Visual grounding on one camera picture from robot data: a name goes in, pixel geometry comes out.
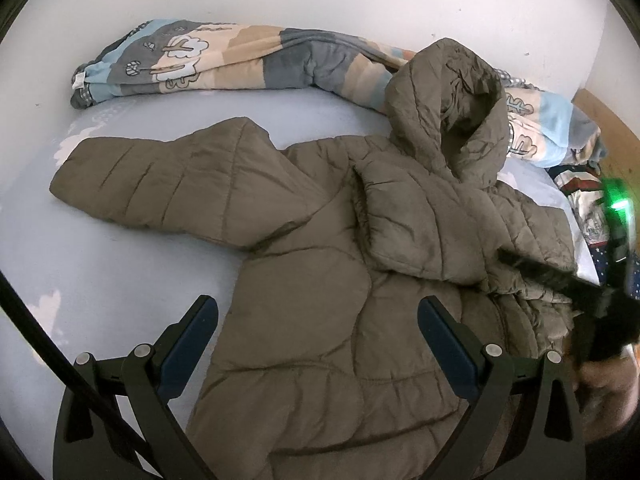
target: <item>blue polka dot fabric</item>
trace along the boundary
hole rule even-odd
[[[596,266],[600,283],[604,283],[605,273],[607,271],[607,246],[604,244],[599,247],[591,247],[589,250],[591,252],[591,257],[593,258],[593,263]],[[634,279],[631,285],[631,290],[628,291],[628,293],[636,300],[640,300],[640,256],[634,253],[632,258]]]

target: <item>bed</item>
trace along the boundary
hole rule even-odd
[[[218,330],[187,389],[169,404],[182,427],[228,311],[242,253],[186,235],[97,221],[55,199],[48,187],[56,168],[86,137],[171,140],[235,116],[251,117],[270,132],[278,148],[340,134],[387,135],[390,130],[385,116],[315,88],[117,98],[82,112],[25,168],[0,203],[0,268],[71,361],[83,351],[96,358],[123,356],[138,343],[153,342],[199,294],[216,298]],[[152,128],[149,117],[155,119]],[[597,282],[571,208],[546,171],[510,158],[498,177],[537,203],[565,211],[578,274]],[[26,457],[51,478],[63,386],[4,314],[0,345],[0,416]],[[121,408],[134,424],[130,408]]]

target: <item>green light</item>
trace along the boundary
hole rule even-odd
[[[619,200],[615,204],[611,205],[611,208],[615,211],[620,211],[622,209],[626,209],[629,205],[629,200]]]

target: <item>metal screw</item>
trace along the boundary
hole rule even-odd
[[[133,351],[133,354],[136,357],[146,357],[150,353],[151,353],[151,346],[149,346],[147,344],[138,345],[138,346],[136,346],[135,350]]]
[[[89,359],[91,359],[91,356],[87,352],[82,352],[76,357],[76,364],[85,365],[89,362]]]
[[[491,357],[500,357],[502,355],[502,348],[494,343],[490,343],[485,346],[484,351],[487,352]]]
[[[562,361],[562,356],[556,352],[555,350],[552,350],[551,352],[549,352],[546,355],[546,358],[549,359],[552,363],[558,364],[560,361]]]

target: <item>wooden headboard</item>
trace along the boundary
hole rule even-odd
[[[636,240],[640,251],[640,139],[588,90],[578,90],[574,104],[602,130],[602,139],[609,152],[600,162],[602,175],[622,178],[631,192],[636,208]]]

